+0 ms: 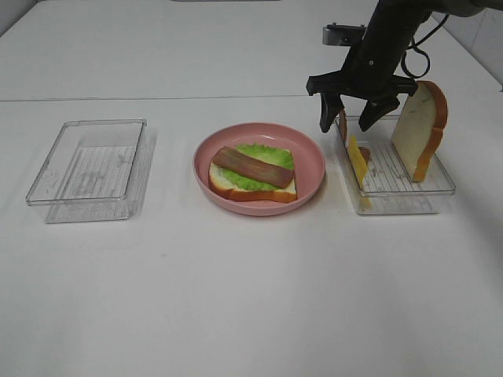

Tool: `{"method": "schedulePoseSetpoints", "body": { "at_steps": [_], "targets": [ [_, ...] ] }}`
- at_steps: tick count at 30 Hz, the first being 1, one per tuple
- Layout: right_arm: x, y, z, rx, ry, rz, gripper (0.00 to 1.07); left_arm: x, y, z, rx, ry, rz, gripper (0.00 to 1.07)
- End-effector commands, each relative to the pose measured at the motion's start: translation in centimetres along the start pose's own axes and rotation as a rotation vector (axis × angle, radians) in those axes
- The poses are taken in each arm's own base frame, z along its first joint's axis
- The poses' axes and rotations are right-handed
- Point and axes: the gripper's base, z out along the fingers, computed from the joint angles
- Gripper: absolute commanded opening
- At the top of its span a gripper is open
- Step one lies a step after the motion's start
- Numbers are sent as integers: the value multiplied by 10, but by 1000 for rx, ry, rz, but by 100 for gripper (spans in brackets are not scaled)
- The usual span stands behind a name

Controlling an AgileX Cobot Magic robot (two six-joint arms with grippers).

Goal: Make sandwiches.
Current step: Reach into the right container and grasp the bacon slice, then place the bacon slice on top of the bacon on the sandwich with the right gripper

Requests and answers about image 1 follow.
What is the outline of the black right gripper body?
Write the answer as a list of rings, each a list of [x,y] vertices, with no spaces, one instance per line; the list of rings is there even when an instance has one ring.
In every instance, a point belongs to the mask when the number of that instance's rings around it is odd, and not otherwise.
[[[324,42],[328,46],[349,49],[339,71],[308,78],[306,88],[310,95],[327,93],[347,95],[366,100],[396,97],[400,93],[413,95],[418,84],[415,79],[395,74],[408,42],[378,42],[367,46],[363,41]]]

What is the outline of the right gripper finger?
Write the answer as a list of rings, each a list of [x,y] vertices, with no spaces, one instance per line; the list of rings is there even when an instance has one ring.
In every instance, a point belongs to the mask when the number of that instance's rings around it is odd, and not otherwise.
[[[321,117],[319,125],[322,133],[328,133],[335,118],[344,110],[344,105],[339,94],[320,93],[320,97]]]
[[[366,101],[359,117],[358,125],[362,132],[369,130],[378,120],[389,112],[394,111],[400,102],[397,97],[386,97],[379,100]]]

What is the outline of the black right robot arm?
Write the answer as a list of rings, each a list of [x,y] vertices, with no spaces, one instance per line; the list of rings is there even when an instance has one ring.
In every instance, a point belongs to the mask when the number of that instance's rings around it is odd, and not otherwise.
[[[485,8],[502,9],[501,1],[379,1],[367,26],[329,24],[322,43],[348,46],[339,71],[307,80],[309,95],[321,96],[321,131],[329,131],[344,109],[342,96],[366,101],[359,118],[362,131],[399,106],[398,95],[413,95],[415,79],[395,74],[419,26],[433,12],[469,17]]]

